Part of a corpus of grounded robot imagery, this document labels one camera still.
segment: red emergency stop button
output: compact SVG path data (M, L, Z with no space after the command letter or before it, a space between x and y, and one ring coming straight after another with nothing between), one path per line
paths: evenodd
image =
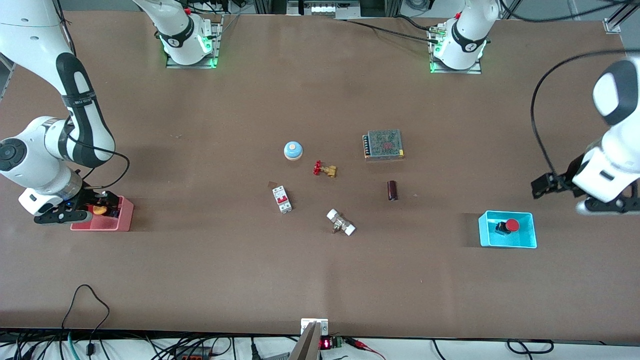
M520 223L516 219L510 218L509 220L507 220L505 227L508 231L511 231L513 233L520 230Z

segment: black cable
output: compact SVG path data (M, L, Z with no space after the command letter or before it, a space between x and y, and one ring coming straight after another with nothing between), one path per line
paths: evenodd
M47 353L47 349L49 348L49 346L53 343L53 341L56 339L55 336L53 336L51 338L51 340L49 340L49 342L45 345L44 349L42 349L42 352L40 353L40 355L36 358L36 360L41 360L44 359L44 355Z
M76 45L74 44L74 39L71 37L71 33L69 32L69 28L67 27L67 24L70 24L71 22L65 18L65 12L64 10L62 10L62 4L60 4L60 0L56 0L56 2L53 5L54 5L53 7L56 9L56 14L58 15L58 18L60 19L60 24L62 25L62 28L65 31L67 40L69 41L69 48L71 49L71 53L75 56Z
M154 356L154 357L152 357L151 360L156 360L156 358L158 358L158 360L162 360L162 356L164 356L164 354L167 354L168 356L171 356L172 352L175 349L177 349L178 347L181 347L183 345L188 344L189 342L193 341L196 338L197 338L197 335L196 335L196 337L191 337L191 338L182 337L175 344L161 349L159 354Z
M513 347L511 347L511 342L516 342L518 344L520 344L520 346L524 349L524 351L518 351L516 349L514 349ZM554 348L556 347L554 345L554 342L551 340L547 340L545 341L545 343L551 345L551 347L549 347L546 350L542 350L542 351L532 351L529 350L529 348L527 348L527 345L524 345L524 343L518 339L507 339L507 347L509 348L509 350L511 350L511 352L518 354L518 355L527 355L529 356L529 360L533 360L533 355L543 355L543 354L548 354L551 351L554 350Z
M407 20L409 22L409 24L415 26L416 28L419 28L420 30L424 30L424 31L429 31L429 26L422 26L420 24L417 24L415 21L413 21L412 18L410 18L409 16L404 16L404 15L396 15L394 16L397 19L404 19Z
M551 159L549 158L549 155L547 154L547 149L545 148L544 144L542 144L542 139L540 138L540 134L538 133L538 127L536 126L536 117L535 117L535 114L534 114L534 109L535 109L535 105L536 105L536 99L538 98L538 91L540 90L540 87L542 86L542 83L544 82L544 80L549 75L551 75L551 73L553 71L555 71L559 67L561 67L561 66L563 66L563 65L565 65L567 63L570 63L572 61L575 61L575 60L584 59L584 58L591 58L591 57L600 56L600 55L638 53L638 52L640 52L640 48L637 48L637 49L611 49L611 50L590 51L588 53L583 53L583 54L578 54L578 55L572 56L570 58L564 59L563 61L560 61L559 63L555 64L544 75L542 75L542 78L540 78L540 80L538 81L538 84L536 85L536 88L533 90L533 95L531 96L531 108L529 110L529 112L531 114L531 127L533 129L533 135L535 136L536 141L538 142L538 146L540 147L540 150L542 151L542 156L544 156L545 161L547 162L547 166L549 167L549 170L551 170L551 174L554 176L554 179L556 179L558 181L560 186L562 186L565 190L571 190L571 188L565 183L565 181L563 179L561 179L558 176L558 173L556 172L556 168L554 167L553 163L551 162Z
M544 19L532 19L530 17L520 16L520 15L512 12L511 9L509 9L509 7L507 6L507 4L504 3L504 0L499 0L499 1L500 1L500 5L502 5L502 8L504 9L505 12L507 12L509 15L513 16L514 18L516 18L518 20L522 20L522 21L526 21L526 22L552 22L552 21L559 21L559 20L569 20L569 19L572 19L574 17L583 16L583 15L589 15L590 13L599 12L600 10L614 8L614 7L618 6L618 5L637 4L637 0L628 0L628 1L605 0L609 4L603 5L603 6L599 6L597 8L593 8L593 9L590 9L590 10L586 10L584 12L579 12L579 13L575 13L575 14L571 14L571 15L560 16L560 17L548 17L548 18L544 18Z
M86 189L89 189L89 190L101 190L101 189L109 188L109 187L115 185L117 182L119 182L124 177L124 175L126 175L127 172L129 171L129 167L131 166L131 161L129 160L129 158L127 156L125 156L123 154L120 154L117 151L111 151L111 150L103 149L101 147L96 147L96 146L93 146L93 145L88 145L86 143L83 143L82 141L79 141L79 140L76 140L76 139L72 138L71 137L71 132L67 133L67 138L69 140L72 140L76 144L82 145L82 146L87 147L89 149L98 150L98 151L104 151L104 152L106 152L108 154L119 156L119 157L123 158L127 162L127 166L124 168L124 171L122 171L122 174L120 174L120 176L118 176L118 178L115 179L112 183L110 183L108 185L102 185L102 186L88 186L88 187L86 187Z
M91 169L89 170L89 172L87 172L87 173L82 177L82 180L84 180L84 179L86 179L87 177L89 177L89 175L91 175L91 173L92 173L94 170L95 170L95 167L94 167L94 168L91 168Z
M67 27L67 24L69 24L70 22L65 18L65 12L64 12L64 10L62 10L62 5L60 4L60 0L56 0L56 2L57 2L57 4L58 4L58 6L56 7L56 3L54 3L54 8L56 9L56 13L57 13L57 15L58 15L58 18L60 19L60 24L62 25L62 28L64 29L65 34L66 34L66 36L67 36L67 38L68 38L68 41L69 41L69 47L70 47L70 49L71 49L71 53L72 53L74 56L76 56L76 45L75 45L75 43L74 43L74 39L71 37L71 32L69 32L69 28ZM115 152L115 151L110 151L110 150L106 150L106 149L101 149L101 148L99 148L99 147L95 147L95 146L88 145L88 144L86 144L86 143L80 142L79 140L76 140L76 139L72 138L72 137L71 137L71 135L70 135L70 134L68 134L68 133L67 133L67 138L69 138L69 139L73 140L75 143L77 143L77 144L79 144L79 145L82 145L82 146L84 146L84 147L88 147L88 148L93 149L93 150L104 151L104 152L106 152L106 153L108 153L108 154L112 154L112 155L119 156L119 157L123 158L123 159L127 162L127 167L126 167L126 168L125 168L125 170L122 172L122 175L120 175L120 177L118 177L118 179L116 179L116 181L112 182L112 183L111 183L111 184L109 184L109 185L105 185L105 186L91 186L90 188L91 188L92 190L101 190L101 189L106 189L106 188L108 188L108 187L110 187L110 186L113 186L114 184L116 184L118 181L120 181L120 180L124 177L124 175L127 173L127 171L129 171L129 165L131 164L131 162L129 161L129 158L128 158L128 157L126 157L126 156L124 156L123 154L120 154L119 152ZM91 169L91 170L89 171L89 173L88 173L88 174L86 174L86 175L83 177L83 180L84 180L84 179L86 179L86 177L88 177L92 172L93 172L93 169Z
M147 341L149 342L149 345L151 345L151 347L154 348L154 352L156 353L156 356L158 358L160 358L160 354L158 353L158 350L156 349L156 346L154 345L153 341L151 341L151 339L149 339L149 336L147 334L145 334L145 337L147 338Z
M98 336L98 341L100 342L100 347L102 348L102 352L104 353L104 357L106 357L107 360L111 360L109 358L109 354L107 354L107 349L104 348L104 344L102 343L102 338L100 336Z
M436 339L431 339L431 341L433 341L433 346L436 348L436 352L438 353L438 356L440 356L440 359L446 360L442 355L442 353L440 352L440 349L438 348L438 343L436 342Z
M98 330L98 328L107 320L107 318L109 317L109 314L111 312L111 309L109 308L109 306L104 301L102 301L102 299L100 299L100 297L98 297L98 295L95 294L95 291L93 290L93 288L89 284L82 284L82 285L78 286L76 288L76 290L74 291L74 296L71 298L71 304L69 305L69 309L67 310L67 313L65 314L65 317L62 318L62 323L60 324L60 329L64 330L65 322L67 321L67 318L69 317L69 313L71 313L71 309L74 306L74 302L76 301L76 295L78 294L78 290L80 290L81 288L88 288L91 291L91 294L93 295L95 300L98 300L98 302L101 303L104 306L104 308L107 310L107 313L106 313L106 315L104 315L104 318L102 319L102 321L100 321L98 323L98 325L96 325L95 328L93 328L93 331L91 332L91 335L93 335L93 333L95 333L95 331Z
M350 24L358 24L358 25L362 25L362 26L366 26L367 28L371 28L371 29L375 29L375 30L380 30L380 31L384 31L386 33L390 33L393 35L397 35L399 37L406 37L406 38L412 38L414 40L420 40L420 41L426 41L426 42L431 42L432 44L437 44L438 41L435 39L429 39L429 38L421 38L421 37L415 37L413 35L409 35L409 34L403 34L403 33L398 33L397 31L392 31L389 29L383 29L383 28L379 28L377 26L373 26L373 25L369 25L369 24L365 24L363 22L357 22L357 21L348 21L348 20L342 20L344 22L348 22Z
M218 353L218 352L217 352L217 353L214 353L214 352L213 352L213 347L214 347L214 346L216 346L216 342L218 342L218 340L220 340L220 339L222 339L222 338L216 338L216 339L213 341L213 344L211 344L211 350L210 350L210 353L211 353L214 357L215 357L215 356L222 356L222 355L226 354L229 350L231 350L231 338L227 338L227 339L229 340L229 346L227 346L227 348L225 349L225 351L220 352L220 353Z
M111 312L111 309L109 308L109 306L104 301L102 301L102 299L100 299L100 297L98 295L96 295L95 291L93 290L93 288L90 285L82 284L82 285L78 286L76 288L76 290L74 291L74 296L71 298L71 304L69 305L69 309L67 310L67 313L65 314L65 317L62 318L62 323L60 324L60 344L59 344L59 346L60 346L60 357L62 358L62 360L64 360L64 357L62 356L62 336L63 336L64 330L65 330L65 321L67 321L67 317L69 316L69 313L71 313L71 309L73 308L74 302L76 301L76 295L78 294L78 291L81 288L88 288L91 291L91 294L93 295L95 300L98 300L98 302L100 302L104 306L104 308L107 310L107 313L106 313L106 315L104 315L104 318L102 319L102 321L100 321L98 323L98 325L96 325L95 328L93 328L93 331L89 335L89 344L91 343L91 339L92 339L93 334L107 320L107 318L109 317L109 314Z

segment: brown table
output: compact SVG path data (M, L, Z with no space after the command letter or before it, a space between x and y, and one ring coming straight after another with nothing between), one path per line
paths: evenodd
M621 47L599 22L498 21L484 74L463 76L430 74L423 43L286 16L242 16L216 70L166 70L143 13L68 17L132 161L113 187L136 205L132 231L37 226L22 188L0 181L0 326L59 326L87 282L111 306L110 328L295 333L316 316L362 336L640 340L638 219L581 217L570 194L532 200L529 188L547 171L532 89L565 57ZM419 35L401 20L371 23ZM616 58L576 62L542 89L540 132L558 168L604 133L591 89ZM51 86L17 69L0 131L65 113ZM403 132L406 159L366 163L361 136L388 128ZM282 155L289 140L304 146L297 162ZM338 177L314 177L316 160ZM293 212L279 213L269 181ZM331 234L332 208L353 236ZM538 248L479 247L487 209L532 212ZM87 294L77 305L69 326L103 316Z

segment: electrical wire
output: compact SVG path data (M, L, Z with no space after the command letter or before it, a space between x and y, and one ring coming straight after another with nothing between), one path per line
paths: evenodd
M236 17L234 17L234 19L233 19L233 20L231 20L231 22L229 22L229 25L227 25L224 29L222 29L222 32L220 33L220 36L222 36L222 34L224 34L224 33L225 33L225 31L226 31L228 28L230 28L230 27L231 27L231 25L233 25L233 24L234 24L234 22L236 22L236 21L238 20L238 18L240 17L240 14L242 14L242 13L243 13L243 12L245 12L246 10L248 10L248 8L247 8L247 9L239 8L239 9L238 9L238 11L236 12Z
M379 353L379 352L377 352L377 351L373 350L372 348L367 348L367 349L365 349L365 351L368 351L368 352L372 352L372 353L374 353L374 354L377 354L377 355L379 355L380 357L382 357L382 359L383 359L383 360L387 360L387 358L386 358L384 355L382 355L381 353Z
M71 141L75 142L76 144L78 144L78 145L82 145L82 146L84 146L84 147L86 147L86 148L89 148L89 149L92 149L92 150L103 151L103 152L106 152L106 153L108 153L108 154L112 154L112 155L115 155L115 156L119 156L119 157L123 158L123 159L127 162L127 166L124 168L124 170L122 171L122 173L120 174L120 176L118 176L118 178L117 178L117 179L115 179L115 180L114 180L113 182L111 182L110 184L107 184L107 185L101 185L101 186L87 186L85 189L87 189L87 190L101 190L101 189L109 188L109 187L111 187L111 186L115 185L117 182L119 182L119 181L124 177L124 175L126 175L126 174L127 174L127 172L129 171L129 167L131 166L131 161L129 160L129 158L128 158L127 156L125 156L125 155L123 155L123 154L120 154L120 153L119 153L119 152L117 152L117 151L111 151L111 150L103 149L103 148L101 148L101 147L96 147L96 146L93 146L93 145L88 145L88 144L86 144L86 143L84 143L84 142L82 142L82 141L76 140L76 139L74 139L74 138L72 138L72 137L71 137L71 132L68 132L68 133L67 133L67 138L68 138L69 140L71 140ZM91 174L91 171L89 171L89 173L88 173L88 174L86 174L86 175L84 176L84 178L86 178L87 176L89 176L89 175Z
M149 342L149 345L151 345L151 347L154 349L154 352L156 353L156 356L160 357L160 354L158 353L158 350L156 349L156 346L154 345L153 341L151 341L151 339L149 339L149 336L147 334L145 334L145 337L147 338L147 341Z
M216 338L216 339L213 341L213 344L211 344L211 349L209 350L209 353L210 353L212 356L214 356L214 357L216 357L216 356L222 356L222 355L226 354L229 350L231 350L231 338L227 338L227 339L229 340L229 346L227 346L227 348L225 349L225 351L220 352L220 353L214 353L214 352L213 352L213 347L214 347L214 346L216 346L216 342L217 342L218 340L220 340L220 339L223 339L223 338Z
M422 26L420 24L417 24L415 21L413 21L412 18L410 18L409 16L404 16L404 15L396 15L394 16L397 19L404 19L407 20L409 22L409 24L413 25L414 27L420 29L420 30L424 30L424 31L429 31L429 26Z
M436 348L436 352L438 353L438 356L440 356L440 360L446 360L445 357L440 352L440 349L438 348L438 343L436 342L436 339L431 339L431 341L433 342L433 347Z
M80 357L78 357L78 353L76 352L76 348L74 346L74 342L71 341L71 332L70 331L67 333L67 342L69 343L69 349L71 349L71 355L74 356L75 360L80 360Z
M100 336L98 336L98 341L100 342L100 347L102 348L102 352L104 353L104 357L106 357L107 360L111 360L111 358L109 357L109 354L107 354L107 349L104 348L104 344L102 343L102 338Z
M109 306L104 301L102 301L102 299L100 299L100 297L98 297L98 295L95 294L95 291L93 290L93 288L89 284L82 284L82 285L78 286L76 288L76 290L74 291L74 296L71 298L71 304L69 305L69 309L67 310L67 313L65 314L65 317L62 318L62 323L60 324L60 329L64 330L65 322L67 321L67 318L69 317L69 313L71 313L71 309L74 306L74 302L76 301L76 295L78 294L78 290L80 290L81 288L88 288L91 291L91 294L93 295L95 300L98 300L98 302L101 303L104 306L104 308L107 310L107 313L106 313L106 315L104 315L104 318L98 323L98 325L95 326L95 328L93 328L93 331L91 332L91 335L93 335L95 333L95 331L98 330L98 328L100 326L102 326L102 324L104 324L104 322L107 320L107 318L109 317L109 314L111 312L111 309L109 308Z
M542 75L542 78L540 78L540 80L538 81L538 84L536 85L536 88L533 90L533 95L531 96L531 108L529 110L529 112L531 114L531 128L533 129L533 135L536 138L536 141L538 142L538 146L540 147L540 151L542 151L542 156L545 158L545 161L547 162L547 166L549 167L549 170L551 171L551 174L553 175L554 179L557 180L557 182L560 184L560 186L562 186L565 190L571 190L571 188L566 184L564 179L562 179L562 178L560 178L558 176L556 168L554 167L553 163L551 162L551 159L549 158L549 155L547 153L547 149L545 148L544 144L542 143L542 139L540 138L540 134L538 133L538 127L536 125L535 106L536 106L536 99L538 98L538 92L540 90L540 87L542 86L542 83L545 81L545 79L547 79L549 77L549 75L551 75L551 73L553 73L553 71L557 70L559 67L561 67L563 65L566 65L566 64L568 64L570 62L573 62L575 60L584 59L584 58L592 58L594 56L612 55L612 54L625 54L625 53L640 53L640 48L637 48L637 49L611 49L611 50L590 51L588 53L582 53L582 54L578 54L578 55L572 56L570 58L564 59L563 61L560 61L559 63L555 64L544 75Z
M65 18L65 12L62 9L62 5L60 4L60 0L55 0L55 1L56 2L54 3L54 9L56 10L56 14L58 15L58 18L60 19L60 24L62 25L62 29L64 30L65 36L67 37L67 41L69 42L69 48L71 49L71 53L74 56L76 56L76 45L74 43L74 39L71 37L71 32L69 32L69 28L67 27L67 24L70 24L70 22ZM118 181L120 181L124 177L124 175L126 175L127 171L129 171L129 166L130 166L131 162L129 161L129 158L124 156L123 154L120 154L119 152L115 152L115 151L101 149L99 147L95 147L95 146L88 145L86 143L80 142L79 140L76 140L76 139L72 138L68 133L67 133L67 138L69 138L69 139L73 140L75 143L77 143L79 145L82 145L84 147L87 147L89 149L103 151L103 152L106 152L108 154L119 156L119 157L123 158L127 162L127 167L122 172L122 175L120 175L118 177L118 179L116 179L116 181L112 182L111 184L104 185L104 186L90 186L90 187L87 187L87 189L91 189L91 190L106 189L106 188L108 188L110 186L115 185ZM89 170L89 173L87 173L83 177L83 180L86 179L92 172L93 172L93 169Z
M389 30L389 29L379 28L379 27L377 27L377 26L373 26L373 25L365 24L365 23L363 23L363 22L348 21L348 20L341 20L341 21L348 22L349 24L358 24L358 25L361 25L361 26L366 26L367 28L371 28L371 29L374 29L374 30L384 31L384 32L386 32L386 33L390 33L390 34L393 34L393 35L397 35L397 36L399 36L399 37L412 38L412 39L414 39L414 40L420 40L420 41L430 42L430 43L432 43L432 44L437 44L437 43L438 43L438 41L437 41L437 40L435 40L435 39L421 38L421 37L415 37L415 36L413 36L413 35L409 35L409 34L398 33L397 31L392 31L392 30Z
M543 19L533 19L533 18L530 18L530 17L520 16L520 15L514 13L513 11L511 11L511 9L509 9L507 4L504 3L504 0L499 0L499 1L500 1L500 5L502 5L502 8L504 9L505 12L507 12L509 15L511 15L512 17L514 17L514 18L516 18L518 20L522 20L522 21L526 21L526 22L552 22L552 21L559 21L559 20L570 20L570 19L575 18L575 17L580 17L580 16L583 16L583 15L589 15L590 13L599 12L600 10L614 8L614 7L618 6L618 5L638 4L637 0L628 0L628 1L603 0L603 1L606 1L607 3L609 3L609 4L603 5L603 6L599 6L597 8L593 8L593 9L590 9L590 10L586 10L584 12L574 13L574 14L566 15L566 16L548 17L548 18L543 18Z
M67 37L67 41L69 42L69 49L71 50L71 53L75 56L76 45L74 44L74 39L71 37L71 33L69 33L69 28L67 27L67 24L70 24L71 22L65 18L65 12L64 10L62 10L62 4L60 3L60 0L55 0L55 1L56 2L53 3L53 7L56 10L56 14L58 15L58 18L60 19L60 24L62 25L62 30L64 31L65 36Z
M107 310L107 313L104 315L104 318L98 323L98 325L95 326L95 328L93 328L93 331L89 335L89 343L91 343L91 339L92 339L93 334L98 330L98 328L100 326L102 326L102 324L104 324L104 322L109 317L109 314L111 313L111 309L109 308L109 306L104 301L102 301L102 299L100 299L100 297L98 297L98 295L96 295L95 291L93 290L93 288L89 284L82 284L82 285L78 286L76 288L76 290L74 291L74 296L71 298L71 304L69 305L69 309L67 310L67 313L65 314L65 317L62 318L62 323L60 324L60 342L58 343L58 346L59 346L59 349L60 349L60 358L62 360L64 360L64 355L62 354L62 335L63 335L64 330L65 330L65 322L67 321L69 313L71 313L71 309L73 308L74 302L76 301L76 295L78 294L78 291L81 288L88 288L91 291L91 294L93 295L95 300L98 300L98 302L100 302L104 306L104 308ZM71 347L71 354L74 356L75 360L79 360L78 356L77 356L77 353L76 353L76 350L73 347L73 343L71 342L71 332L69 332L68 335L67 335L67 341L69 342L69 346Z
M82 177L82 180L84 180L84 179L86 179L87 177L89 177L89 175L91 175L91 173L92 173L94 170L95 170L95 167L94 167L94 168L91 168L91 169L89 170L89 172L87 172L87 173Z
M524 349L524 351L519 351L514 349L513 347L511 347L511 342L516 342L518 344L520 344L520 346ZM516 353L518 355L527 355L529 356L529 360L533 360L533 355L543 355L543 354L548 354L551 351L554 350L554 348L556 347L554 345L554 342L551 340L545 341L545 343L548 343L549 345L551 345L551 347L549 347L546 350L542 350L542 351L532 351L529 350L529 348L527 348L527 345L524 345L524 343L518 339L507 339L507 347L509 348L509 350L513 353Z

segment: black label band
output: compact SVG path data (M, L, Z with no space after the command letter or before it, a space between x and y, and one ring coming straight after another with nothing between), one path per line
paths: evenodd
M464 51L465 53L473 53L486 40L486 36L476 41L465 38L458 31L457 21L453 24L453 27L451 28L451 35L453 36L453 40L455 40L460 45L460 47L462 48L462 51Z
M187 27L184 30L182 30L182 32L180 32L179 34L165 35L158 31L158 34L160 34L160 37L167 44L169 44L170 47L182 47L184 41L190 38L191 35L193 34L193 29L195 28L193 24L193 19L188 16L187 16L187 19L189 19L189 24L187 24Z
M62 101L68 108L82 108L93 102L95 91L87 91L77 95L62 95Z

